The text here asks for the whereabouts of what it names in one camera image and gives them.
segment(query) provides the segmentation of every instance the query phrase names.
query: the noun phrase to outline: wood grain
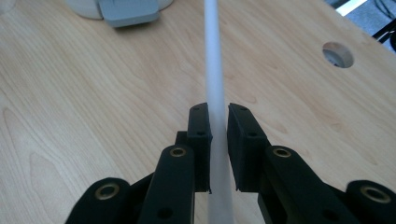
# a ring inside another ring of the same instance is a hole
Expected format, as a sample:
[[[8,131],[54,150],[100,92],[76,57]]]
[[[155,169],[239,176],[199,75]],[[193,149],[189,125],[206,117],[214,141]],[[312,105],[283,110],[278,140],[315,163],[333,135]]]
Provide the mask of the wood grain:
[[[326,182],[396,190],[396,58],[322,1],[219,0],[226,101]],[[327,42],[350,68],[329,64]],[[205,101],[203,2],[175,0],[150,24],[114,30],[62,0],[0,16],[0,223],[63,223],[93,182],[134,183]],[[263,223],[256,195],[236,223]],[[197,194],[195,223],[206,223]]]

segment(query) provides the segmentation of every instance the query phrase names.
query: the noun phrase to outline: round hole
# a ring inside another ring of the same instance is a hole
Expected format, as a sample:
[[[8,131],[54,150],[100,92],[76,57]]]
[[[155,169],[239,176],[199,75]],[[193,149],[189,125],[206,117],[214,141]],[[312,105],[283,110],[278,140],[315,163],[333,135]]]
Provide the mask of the round hole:
[[[162,208],[158,210],[157,217],[160,219],[168,219],[173,215],[173,211],[170,208]]]
[[[181,147],[175,147],[171,149],[171,156],[173,157],[182,157],[186,155],[187,151],[184,148]]]
[[[334,211],[329,210],[329,209],[323,210],[322,215],[323,215],[326,219],[328,219],[328,220],[330,220],[330,221],[338,221],[338,219],[339,219],[339,217],[337,216],[337,214],[336,214]]]
[[[374,187],[363,186],[361,187],[361,193],[368,199],[377,203],[390,203],[391,201],[391,198],[387,193]]]
[[[329,63],[341,68],[348,68],[353,64],[353,55],[342,44],[329,42],[323,45],[322,52]]]
[[[287,151],[286,149],[283,148],[276,148],[273,150],[274,154],[276,154],[278,157],[283,157],[287,158],[291,156],[291,153]]]
[[[107,200],[116,196],[120,191],[120,186],[116,183],[108,183],[102,185],[95,192],[95,197],[98,200]]]

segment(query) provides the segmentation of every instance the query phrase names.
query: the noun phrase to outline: white plastic tube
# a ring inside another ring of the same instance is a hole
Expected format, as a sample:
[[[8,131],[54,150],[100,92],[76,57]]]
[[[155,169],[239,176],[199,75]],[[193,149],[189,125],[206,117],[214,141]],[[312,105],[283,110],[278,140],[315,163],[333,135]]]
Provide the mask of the white plastic tube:
[[[233,224],[217,0],[205,0],[206,100],[213,134],[208,223]]]

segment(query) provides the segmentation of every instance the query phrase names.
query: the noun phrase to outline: white object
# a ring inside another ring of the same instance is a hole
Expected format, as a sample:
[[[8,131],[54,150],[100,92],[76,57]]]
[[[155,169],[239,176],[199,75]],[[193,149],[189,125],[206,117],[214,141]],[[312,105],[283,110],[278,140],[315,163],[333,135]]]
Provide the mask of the white object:
[[[205,0],[205,47],[206,100],[213,135],[210,155],[213,193],[208,196],[208,223],[233,224],[217,0]]]
[[[102,20],[102,11],[99,7],[100,0],[65,0],[66,4],[82,17]],[[159,10],[171,5],[173,0],[158,0]]]
[[[341,14],[341,16],[346,16],[349,12],[355,10],[361,4],[367,2],[367,0],[350,0],[347,1],[342,6],[338,7],[336,11]]]

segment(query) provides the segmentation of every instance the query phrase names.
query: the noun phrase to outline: light wood surface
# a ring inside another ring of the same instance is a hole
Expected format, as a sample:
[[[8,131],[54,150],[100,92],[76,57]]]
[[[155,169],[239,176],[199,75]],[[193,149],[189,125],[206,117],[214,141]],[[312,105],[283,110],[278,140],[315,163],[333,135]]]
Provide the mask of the light wood surface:
[[[155,169],[205,101],[203,8],[175,0],[119,30],[62,0],[18,0],[0,16],[0,223],[63,223],[93,182]],[[396,191],[395,55],[320,0],[219,0],[219,14],[227,103],[326,183]],[[332,41],[350,68],[326,61]],[[256,197],[234,194],[236,223],[263,223]],[[199,193],[195,223],[206,214]]]

